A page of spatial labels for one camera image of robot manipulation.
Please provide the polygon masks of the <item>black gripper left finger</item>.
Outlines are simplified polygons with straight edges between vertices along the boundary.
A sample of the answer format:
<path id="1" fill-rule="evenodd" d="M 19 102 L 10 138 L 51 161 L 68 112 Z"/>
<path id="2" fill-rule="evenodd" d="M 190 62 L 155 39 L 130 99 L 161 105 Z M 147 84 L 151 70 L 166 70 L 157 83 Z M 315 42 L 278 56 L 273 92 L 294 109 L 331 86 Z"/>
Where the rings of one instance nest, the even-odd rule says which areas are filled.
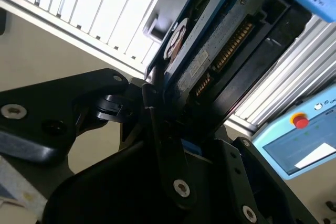
<path id="1" fill-rule="evenodd" d="M 120 148 L 144 142 L 159 187 L 178 208 L 197 194 L 181 140 L 168 133 L 160 89 L 105 68 L 1 92 L 1 153 L 35 164 L 58 164 L 75 139 L 107 122 L 121 124 Z"/>

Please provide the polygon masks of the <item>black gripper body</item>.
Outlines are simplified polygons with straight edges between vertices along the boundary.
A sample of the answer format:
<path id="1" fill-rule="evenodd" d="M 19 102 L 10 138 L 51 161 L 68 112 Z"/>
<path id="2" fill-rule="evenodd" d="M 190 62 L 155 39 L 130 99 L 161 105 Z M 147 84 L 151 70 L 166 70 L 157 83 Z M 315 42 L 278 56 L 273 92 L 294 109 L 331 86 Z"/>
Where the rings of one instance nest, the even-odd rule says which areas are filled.
<path id="1" fill-rule="evenodd" d="M 136 144 L 63 182 L 50 197 L 45 223 L 224 223 L 223 193 L 213 184 L 210 162 L 186 159 L 197 201 L 182 210 L 165 195 L 156 165 Z"/>

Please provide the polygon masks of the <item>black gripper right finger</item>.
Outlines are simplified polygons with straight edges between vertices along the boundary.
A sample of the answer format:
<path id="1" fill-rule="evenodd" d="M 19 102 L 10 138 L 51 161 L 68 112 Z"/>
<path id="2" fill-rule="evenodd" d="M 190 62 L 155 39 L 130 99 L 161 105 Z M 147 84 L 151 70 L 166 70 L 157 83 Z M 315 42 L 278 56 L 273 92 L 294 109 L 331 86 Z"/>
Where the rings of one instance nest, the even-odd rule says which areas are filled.
<path id="1" fill-rule="evenodd" d="M 208 138 L 202 153 L 212 162 L 213 209 L 226 223 L 317 223 L 246 138 Z"/>

